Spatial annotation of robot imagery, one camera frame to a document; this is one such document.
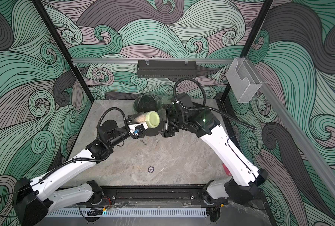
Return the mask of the clear oatmeal jar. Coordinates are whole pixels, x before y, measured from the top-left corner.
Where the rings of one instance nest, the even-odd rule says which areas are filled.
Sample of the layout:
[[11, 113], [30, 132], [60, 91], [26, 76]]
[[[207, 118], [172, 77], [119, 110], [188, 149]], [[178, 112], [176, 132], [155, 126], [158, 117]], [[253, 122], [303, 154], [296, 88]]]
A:
[[145, 121], [146, 113], [140, 113], [140, 114], [142, 115], [137, 119], [137, 121], [131, 121], [132, 124], [141, 124], [141, 123], [146, 122]]

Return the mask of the aluminium back wall rail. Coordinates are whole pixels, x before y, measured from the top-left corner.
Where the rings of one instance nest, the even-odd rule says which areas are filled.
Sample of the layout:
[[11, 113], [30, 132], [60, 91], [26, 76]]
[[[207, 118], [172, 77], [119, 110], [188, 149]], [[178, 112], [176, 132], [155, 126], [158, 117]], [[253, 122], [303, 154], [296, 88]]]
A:
[[224, 58], [92, 58], [92, 57], [78, 57], [72, 58], [73, 64], [137, 64], [139, 61], [145, 61], [147, 64], [150, 61], [195, 61], [197, 64], [214, 64], [224, 65], [231, 64], [234, 59]]

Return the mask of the black trash bin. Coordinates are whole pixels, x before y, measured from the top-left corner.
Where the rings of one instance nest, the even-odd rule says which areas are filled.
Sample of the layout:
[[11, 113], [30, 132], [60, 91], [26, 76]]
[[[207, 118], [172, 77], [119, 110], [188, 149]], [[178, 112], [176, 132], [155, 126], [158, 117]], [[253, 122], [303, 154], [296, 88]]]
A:
[[146, 130], [146, 136], [148, 137], [154, 137], [160, 134], [160, 132], [163, 130], [163, 125], [160, 124], [158, 127], [153, 129], [147, 129]]

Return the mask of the aluminium right wall rail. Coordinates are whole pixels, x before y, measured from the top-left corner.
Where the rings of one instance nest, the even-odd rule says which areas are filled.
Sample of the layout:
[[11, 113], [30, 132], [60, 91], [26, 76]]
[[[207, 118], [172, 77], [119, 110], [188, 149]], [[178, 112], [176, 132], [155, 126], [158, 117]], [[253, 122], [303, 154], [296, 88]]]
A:
[[335, 199], [335, 92], [326, 73], [316, 69], [311, 57], [250, 62], [268, 101], [277, 101], [275, 111], [287, 114], [293, 138], [314, 166], [323, 185]]

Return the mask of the clear mesh wall holder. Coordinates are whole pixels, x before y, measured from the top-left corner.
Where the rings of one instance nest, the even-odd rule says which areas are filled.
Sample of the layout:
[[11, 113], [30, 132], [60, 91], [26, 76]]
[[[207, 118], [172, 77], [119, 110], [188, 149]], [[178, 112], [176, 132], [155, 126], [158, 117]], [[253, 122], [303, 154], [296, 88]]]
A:
[[226, 78], [238, 103], [249, 103], [261, 87], [261, 81], [254, 64], [245, 57], [236, 57], [232, 61]]

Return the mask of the light green jar lid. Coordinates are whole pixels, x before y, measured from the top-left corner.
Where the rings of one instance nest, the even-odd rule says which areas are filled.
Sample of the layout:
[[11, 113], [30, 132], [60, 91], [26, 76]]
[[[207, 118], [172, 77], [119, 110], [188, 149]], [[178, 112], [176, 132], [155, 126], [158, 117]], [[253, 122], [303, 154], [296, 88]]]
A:
[[154, 129], [160, 125], [160, 116], [157, 112], [150, 111], [146, 113], [145, 121], [149, 129]]

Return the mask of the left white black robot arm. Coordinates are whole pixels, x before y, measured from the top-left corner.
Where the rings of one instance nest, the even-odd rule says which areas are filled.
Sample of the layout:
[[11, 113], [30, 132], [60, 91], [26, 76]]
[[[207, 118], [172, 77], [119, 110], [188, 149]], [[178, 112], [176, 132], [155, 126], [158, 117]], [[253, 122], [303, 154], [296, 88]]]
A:
[[20, 179], [15, 185], [12, 206], [22, 226], [34, 226], [49, 213], [77, 203], [99, 205], [103, 201], [103, 189], [93, 180], [80, 186], [59, 188], [81, 172], [107, 160], [113, 148], [129, 137], [144, 137], [148, 129], [159, 126], [157, 112], [148, 112], [124, 118], [124, 127], [115, 120], [106, 120], [103, 114], [97, 124], [97, 139], [76, 156], [44, 175], [31, 180]]

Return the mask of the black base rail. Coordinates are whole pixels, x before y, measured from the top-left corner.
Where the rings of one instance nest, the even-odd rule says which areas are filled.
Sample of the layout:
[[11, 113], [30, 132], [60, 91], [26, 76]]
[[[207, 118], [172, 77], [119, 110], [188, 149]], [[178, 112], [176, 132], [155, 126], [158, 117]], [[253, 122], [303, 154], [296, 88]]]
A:
[[154, 186], [101, 186], [105, 200], [119, 201], [188, 201], [205, 205], [204, 184]]

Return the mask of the aluminium wall rail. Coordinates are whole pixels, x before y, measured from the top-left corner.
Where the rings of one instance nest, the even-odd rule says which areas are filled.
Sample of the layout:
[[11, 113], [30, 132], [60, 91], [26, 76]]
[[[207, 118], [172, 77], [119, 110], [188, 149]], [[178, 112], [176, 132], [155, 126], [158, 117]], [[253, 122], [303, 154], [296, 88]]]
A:
[[293, 138], [314, 166], [323, 185], [335, 199], [335, 92], [326, 73], [316, 69], [311, 57], [250, 62], [268, 101], [277, 101], [275, 111], [287, 114]]
[[231, 64], [234, 59], [224, 58], [92, 58], [92, 57], [78, 57], [72, 58], [73, 64], [137, 64], [139, 61], [145, 61], [147, 64], [150, 61], [195, 61], [197, 64], [214, 64], [224, 65]]

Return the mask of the clear green bin liner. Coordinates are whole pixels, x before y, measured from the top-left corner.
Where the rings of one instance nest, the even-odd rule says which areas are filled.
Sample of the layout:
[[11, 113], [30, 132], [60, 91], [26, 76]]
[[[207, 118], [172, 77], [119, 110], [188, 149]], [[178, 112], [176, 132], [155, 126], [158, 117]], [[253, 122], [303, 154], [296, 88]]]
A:
[[143, 94], [133, 103], [133, 110], [136, 113], [146, 113], [150, 111], [161, 111], [164, 105], [171, 104], [169, 97], [156, 94]]

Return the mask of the black wall shelf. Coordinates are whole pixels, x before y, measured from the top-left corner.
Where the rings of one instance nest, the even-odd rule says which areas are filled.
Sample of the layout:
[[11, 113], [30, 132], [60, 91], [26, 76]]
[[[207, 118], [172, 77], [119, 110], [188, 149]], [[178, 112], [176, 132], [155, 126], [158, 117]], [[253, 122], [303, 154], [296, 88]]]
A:
[[137, 75], [139, 78], [195, 78], [197, 76], [197, 64], [195, 61], [145, 61], [137, 63]]

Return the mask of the pink white small object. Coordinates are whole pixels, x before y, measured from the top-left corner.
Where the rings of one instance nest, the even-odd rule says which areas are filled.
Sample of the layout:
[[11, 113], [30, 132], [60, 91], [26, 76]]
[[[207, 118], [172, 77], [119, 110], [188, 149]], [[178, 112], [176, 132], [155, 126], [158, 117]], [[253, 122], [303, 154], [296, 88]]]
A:
[[229, 169], [226, 167], [225, 164], [223, 164], [223, 169], [224, 169], [224, 172], [226, 173], [226, 175], [231, 176], [231, 173], [230, 173]]

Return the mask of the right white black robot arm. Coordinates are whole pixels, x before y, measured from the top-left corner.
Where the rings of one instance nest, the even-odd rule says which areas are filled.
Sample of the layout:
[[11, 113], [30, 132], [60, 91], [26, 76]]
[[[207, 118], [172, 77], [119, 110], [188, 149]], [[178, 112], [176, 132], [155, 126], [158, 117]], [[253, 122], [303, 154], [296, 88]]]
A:
[[208, 204], [228, 198], [238, 204], [246, 204], [259, 192], [268, 172], [257, 168], [233, 143], [211, 107], [192, 102], [187, 94], [179, 94], [177, 100], [162, 106], [163, 137], [172, 137], [180, 130], [195, 134], [214, 150], [230, 172], [230, 176], [210, 181], [203, 189]]

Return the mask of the black flat tray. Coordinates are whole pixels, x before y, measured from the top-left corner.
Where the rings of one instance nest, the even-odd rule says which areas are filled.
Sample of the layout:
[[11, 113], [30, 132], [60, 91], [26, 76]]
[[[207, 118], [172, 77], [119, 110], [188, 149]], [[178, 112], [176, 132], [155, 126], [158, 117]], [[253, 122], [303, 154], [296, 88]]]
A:
[[213, 105], [211, 105], [210, 101], [207, 99], [205, 101], [205, 104], [204, 103], [204, 100], [203, 99], [191, 99], [191, 103], [187, 103], [187, 104], [184, 104], [187, 108], [198, 108], [198, 110], [193, 110], [193, 112], [195, 113], [199, 113], [201, 112], [201, 108], [203, 107], [213, 107]]

